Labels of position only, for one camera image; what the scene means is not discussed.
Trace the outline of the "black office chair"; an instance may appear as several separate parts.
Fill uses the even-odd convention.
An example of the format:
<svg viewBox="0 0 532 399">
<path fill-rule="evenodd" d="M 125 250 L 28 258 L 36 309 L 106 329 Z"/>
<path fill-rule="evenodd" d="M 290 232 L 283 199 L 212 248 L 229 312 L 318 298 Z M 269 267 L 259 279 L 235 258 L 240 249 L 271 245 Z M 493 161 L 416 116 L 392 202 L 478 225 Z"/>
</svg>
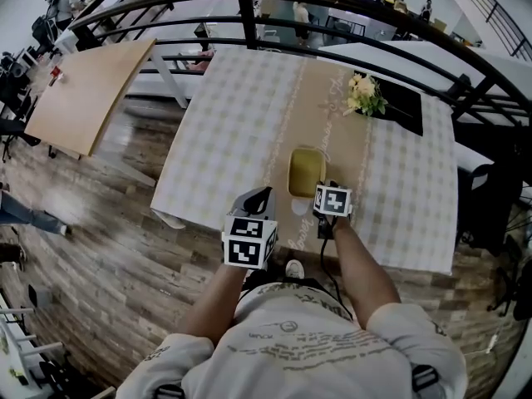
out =
<svg viewBox="0 0 532 399">
<path fill-rule="evenodd" d="M 517 142 L 490 164 L 458 169 L 457 243 L 500 255 L 512 206 L 523 189 L 520 163 L 525 156 L 526 147 Z"/>
<path fill-rule="evenodd" d="M 3 144 L 2 162 L 11 159 L 9 146 L 17 139 L 22 138 L 31 147 L 39 145 L 41 140 L 25 133 L 26 123 L 16 119 L 0 118 L 0 145 Z"/>
<path fill-rule="evenodd" d="M 20 116 L 28 108 L 28 104 L 20 95 L 27 92 L 30 78 L 26 68 L 9 52 L 0 56 L 0 102 L 7 106 L 14 114 Z"/>
</svg>

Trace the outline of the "person's white printed t-shirt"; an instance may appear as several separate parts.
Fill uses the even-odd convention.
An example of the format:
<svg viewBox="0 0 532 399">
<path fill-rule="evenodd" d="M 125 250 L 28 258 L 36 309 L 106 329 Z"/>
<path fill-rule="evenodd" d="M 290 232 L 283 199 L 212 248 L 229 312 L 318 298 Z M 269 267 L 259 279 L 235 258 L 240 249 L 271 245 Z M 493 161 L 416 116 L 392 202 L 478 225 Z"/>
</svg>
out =
<svg viewBox="0 0 532 399">
<path fill-rule="evenodd" d="M 422 364 L 439 382 L 415 393 Z M 270 283 L 243 296 L 216 346 L 166 337 L 116 399 L 153 399 L 166 384 L 186 399 L 463 399 L 468 381 L 460 349 L 415 304 L 384 305 L 362 328 L 323 291 Z"/>
</svg>

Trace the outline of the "yellow rectangular dish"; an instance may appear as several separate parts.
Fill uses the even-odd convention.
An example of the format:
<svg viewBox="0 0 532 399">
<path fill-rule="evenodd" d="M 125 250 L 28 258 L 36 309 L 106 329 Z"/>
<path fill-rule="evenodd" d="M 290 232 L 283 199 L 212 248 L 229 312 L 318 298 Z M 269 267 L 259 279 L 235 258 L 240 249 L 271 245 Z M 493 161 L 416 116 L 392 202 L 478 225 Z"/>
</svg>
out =
<svg viewBox="0 0 532 399">
<path fill-rule="evenodd" d="M 293 149 L 288 163 L 288 192 L 292 197 L 312 199 L 318 183 L 326 176 L 325 154 L 316 148 Z"/>
</svg>

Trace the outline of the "wooden table with white legs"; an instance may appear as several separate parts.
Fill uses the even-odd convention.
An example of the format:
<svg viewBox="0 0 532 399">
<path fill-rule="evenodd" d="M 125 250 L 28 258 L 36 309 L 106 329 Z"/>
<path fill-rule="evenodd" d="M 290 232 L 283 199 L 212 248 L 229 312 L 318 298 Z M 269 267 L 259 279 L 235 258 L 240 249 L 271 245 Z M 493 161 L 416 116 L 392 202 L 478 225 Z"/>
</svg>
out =
<svg viewBox="0 0 532 399">
<path fill-rule="evenodd" d="M 147 61 L 186 108 L 184 92 L 155 46 L 155 39 L 121 42 L 64 57 L 60 78 L 44 88 L 25 133 L 78 155 L 93 155 L 109 117 Z"/>
</svg>

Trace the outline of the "person's right forearm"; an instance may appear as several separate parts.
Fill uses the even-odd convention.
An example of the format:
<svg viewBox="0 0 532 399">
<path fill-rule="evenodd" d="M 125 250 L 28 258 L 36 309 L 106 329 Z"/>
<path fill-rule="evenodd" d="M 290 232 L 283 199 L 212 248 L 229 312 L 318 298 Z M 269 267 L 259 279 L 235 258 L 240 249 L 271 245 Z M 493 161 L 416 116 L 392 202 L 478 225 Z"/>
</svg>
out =
<svg viewBox="0 0 532 399">
<path fill-rule="evenodd" d="M 358 324 L 367 327 L 371 316 L 382 306 L 399 303 L 395 284 L 372 257 L 348 218 L 339 218 L 332 228 L 342 282 Z"/>
</svg>

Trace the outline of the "white metal rack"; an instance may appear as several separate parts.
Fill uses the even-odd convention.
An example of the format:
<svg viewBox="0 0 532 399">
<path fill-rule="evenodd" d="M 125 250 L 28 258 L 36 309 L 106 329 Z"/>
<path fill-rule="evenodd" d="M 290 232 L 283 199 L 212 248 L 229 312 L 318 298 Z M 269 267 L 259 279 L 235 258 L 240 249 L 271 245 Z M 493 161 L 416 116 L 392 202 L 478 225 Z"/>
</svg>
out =
<svg viewBox="0 0 532 399">
<path fill-rule="evenodd" d="M 40 363 L 64 352 L 65 346 L 42 340 L 29 330 L 27 322 L 35 315 L 34 308 L 12 308 L 0 292 L 0 362 L 4 360 L 7 374 L 22 387 L 42 390 Z"/>
</svg>

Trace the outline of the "yellow flower bunch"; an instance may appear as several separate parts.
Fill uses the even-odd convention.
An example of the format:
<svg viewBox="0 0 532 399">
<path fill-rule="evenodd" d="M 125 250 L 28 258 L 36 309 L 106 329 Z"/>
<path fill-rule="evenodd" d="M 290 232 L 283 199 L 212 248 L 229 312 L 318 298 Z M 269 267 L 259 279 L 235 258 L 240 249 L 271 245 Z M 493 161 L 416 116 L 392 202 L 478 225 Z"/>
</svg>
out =
<svg viewBox="0 0 532 399">
<path fill-rule="evenodd" d="M 348 82 L 344 116 L 354 113 L 371 117 L 385 115 L 387 100 L 382 96 L 379 83 L 369 74 L 355 73 Z"/>
</svg>

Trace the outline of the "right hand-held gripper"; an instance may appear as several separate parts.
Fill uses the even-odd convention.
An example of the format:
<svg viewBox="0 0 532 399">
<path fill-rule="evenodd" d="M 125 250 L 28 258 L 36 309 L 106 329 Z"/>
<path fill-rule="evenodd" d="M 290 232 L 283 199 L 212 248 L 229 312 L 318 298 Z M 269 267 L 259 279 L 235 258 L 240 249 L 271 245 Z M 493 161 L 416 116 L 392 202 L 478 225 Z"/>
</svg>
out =
<svg viewBox="0 0 532 399">
<path fill-rule="evenodd" d="M 352 190 L 331 180 L 318 182 L 313 200 L 313 216 L 318 219 L 318 238 L 332 239 L 333 226 L 339 218 L 352 213 Z"/>
</svg>

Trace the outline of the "person's left forearm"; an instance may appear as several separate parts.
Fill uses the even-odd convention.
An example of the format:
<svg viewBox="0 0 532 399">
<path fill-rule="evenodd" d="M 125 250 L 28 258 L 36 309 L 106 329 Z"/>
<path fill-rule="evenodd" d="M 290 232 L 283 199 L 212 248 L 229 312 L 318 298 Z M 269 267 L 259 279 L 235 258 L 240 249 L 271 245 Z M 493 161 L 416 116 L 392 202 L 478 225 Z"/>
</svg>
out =
<svg viewBox="0 0 532 399">
<path fill-rule="evenodd" d="M 221 264 L 181 319 L 177 333 L 207 338 L 216 346 L 232 326 L 247 272 L 246 268 Z"/>
</svg>

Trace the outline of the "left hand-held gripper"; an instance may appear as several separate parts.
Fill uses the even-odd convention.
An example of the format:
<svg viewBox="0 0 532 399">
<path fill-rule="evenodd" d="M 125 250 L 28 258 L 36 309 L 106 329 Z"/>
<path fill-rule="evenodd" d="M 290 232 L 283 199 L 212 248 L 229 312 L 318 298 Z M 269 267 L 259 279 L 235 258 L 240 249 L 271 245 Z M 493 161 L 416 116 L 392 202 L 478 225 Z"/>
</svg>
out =
<svg viewBox="0 0 532 399">
<path fill-rule="evenodd" d="M 224 263 L 246 269 L 262 269 L 278 240 L 275 193 L 271 186 L 238 196 L 225 217 L 222 232 Z"/>
</svg>

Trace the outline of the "black tray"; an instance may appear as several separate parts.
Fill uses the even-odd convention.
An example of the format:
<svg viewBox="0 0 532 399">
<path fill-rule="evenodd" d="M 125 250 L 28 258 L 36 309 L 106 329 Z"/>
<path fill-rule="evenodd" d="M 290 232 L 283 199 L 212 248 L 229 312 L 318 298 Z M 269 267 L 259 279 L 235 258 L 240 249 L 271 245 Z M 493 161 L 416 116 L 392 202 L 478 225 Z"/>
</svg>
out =
<svg viewBox="0 0 532 399">
<path fill-rule="evenodd" d="M 387 100 L 387 106 L 385 115 L 371 117 L 394 121 L 411 133 L 423 136 L 421 95 L 396 83 L 373 78 L 379 83 L 382 96 Z"/>
</svg>

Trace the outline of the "tan table runner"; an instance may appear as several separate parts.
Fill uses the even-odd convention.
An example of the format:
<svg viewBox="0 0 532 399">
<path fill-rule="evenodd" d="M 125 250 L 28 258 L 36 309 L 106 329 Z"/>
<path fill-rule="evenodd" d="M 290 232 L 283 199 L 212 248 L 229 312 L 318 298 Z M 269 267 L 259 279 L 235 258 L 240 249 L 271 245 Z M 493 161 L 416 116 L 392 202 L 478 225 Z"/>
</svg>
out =
<svg viewBox="0 0 532 399">
<path fill-rule="evenodd" d="M 318 238 L 313 197 L 295 197 L 288 189 L 290 157 L 297 148 L 318 151 L 325 159 L 326 179 L 352 190 L 354 209 L 361 203 L 372 122 L 346 113 L 353 74 L 347 66 L 303 60 L 264 172 L 264 183 L 275 193 L 280 246 L 308 254 L 337 254 L 333 243 Z"/>
</svg>

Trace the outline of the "checked tablecloth table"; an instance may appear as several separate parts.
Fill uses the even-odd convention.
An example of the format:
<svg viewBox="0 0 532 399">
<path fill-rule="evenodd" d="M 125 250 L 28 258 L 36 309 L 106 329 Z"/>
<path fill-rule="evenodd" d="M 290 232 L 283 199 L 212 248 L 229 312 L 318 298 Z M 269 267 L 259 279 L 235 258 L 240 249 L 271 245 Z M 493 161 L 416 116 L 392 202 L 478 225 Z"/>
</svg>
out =
<svg viewBox="0 0 532 399">
<path fill-rule="evenodd" d="M 304 57 L 246 49 L 214 55 L 185 112 L 151 209 L 169 226 L 221 230 L 235 199 L 264 183 Z M 451 271 L 457 162 L 451 108 L 421 95 L 423 136 L 372 122 L 364 194 L 352 226 L 380 263 Z"/>
</svg>

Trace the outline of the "black metal railing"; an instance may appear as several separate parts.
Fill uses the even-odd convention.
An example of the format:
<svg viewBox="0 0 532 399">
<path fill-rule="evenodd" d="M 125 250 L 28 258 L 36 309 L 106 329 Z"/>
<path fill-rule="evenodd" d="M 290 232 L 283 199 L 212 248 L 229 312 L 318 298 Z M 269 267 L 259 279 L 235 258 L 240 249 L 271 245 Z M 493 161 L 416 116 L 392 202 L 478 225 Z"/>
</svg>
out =
<svg viewBox="0 0 532 399">
<path fill-rule="evenodd" d="M 497 0 L 469 1 L 480 11 L 511 57 L 532 62 L 532 42 Z"/>
<path fill-rule="evenodd" d="M 527 119 L 529 127 L 532 129 L 532 101 L 527 99 L 516 86 L 489 62 L 474 54 L 473 51 L 457 44 L 447 37 L 444 33 L 437 31 L 435 28 L 428 26 L 425 22 L 414 19 L 398 11 L 385 8 L 380 3 L 371 0 L 294 0 L 298 2 L 311 3 L 326 8 L 345 9 L 354 15 L 369 16 L 387 25 L 398 27 L 409 33 L 417 35 L 426 42 L 434 44 L 441 50 L 457 57 L 467 66 L 477 70 L 482 74 L 481 82 L 477 86 L 471 86 L 461 80 L 451 72 L 432 62 L 427 62 L 420 57 L 411 53 L 396 49 L 384 42 L 359 36 L 350 32 L 342 32 L 328 27 L 321 27 L 318 24 L 304 23 L 283 20 L 279 18 L 261 18 L 254 12 L 254 0 L 237 0 L 238 11 L 231 16 L 206 16 L 206 17 L 187 17 L 175 21 L 148 22 L 146 24 L 134 23 L 130 27 L 116 28 L 101 34 L 94 34 L 89 28 L 91 24 L 99 25 L 102 22 L 118 15 L 124 15 L 137 10 L 147 11 L 154 6 L 169 7 L 179 2 L 191 2 L 200 0 L 130 0 L 112 6 L 109 9 L 93 13 L 92 10 L 86 9 L 69 28 L 77 37 L 81 48 L 84 50 L 101 46 L 106 37 L 117 35 L 124 37 L 128 32 L 137 30 L 146 30 L 154 27 L 172 26 L 174 24 L 201 24 L 207 22 L 239 24 L 244 31 L 241 38 L 204 38 L 196 37 L 195 44 L 225 44 L 247 47 L 250 50 L 257 50 L 260 47 L 271 47 L 281 52 L 293 53 L 301 56 L 324 57 L 335 62 L 345 62 L 351 66 L 366 68 L 375 71 L 378 74 L 389 76 L 395 80 L 402 81 L 410 86 L 414 86 L 425 93 L 436 96 L 440 100 L 451 105 L 454 109 L 453 118 L 459 119 L 464 114 L 472 116 L 482 124 L 489 124 L 490 120 L 485 118 L 485 114 L 494 113 L 503 116 L 514 126 L 520 126 L 521 120 Z M 451 81 L 455 94 L 439 91 L 434 87 L 415 80 L 411 76 L 402 75 L 397 71 L 387 69 L 376 64 L 365 62 L 361 59 L 347 56 L 340 56 L 331 52 L 313 50 L 302 46 L 293 46 L 282 43 L 267 43 L 259 38 L 257 28 L 259 26 L 286 27 L 294 31 L 305 29 L 310 32 L 319 32 L 333 37 L 341 37 L 349 42 L 360 42 L 369 47 L 376 48 L 386 53 L 398 56 L 406 61 L 416 64 L 420 67 L 431 71 L 438 76 L 442 76 Z"/>
</svg>

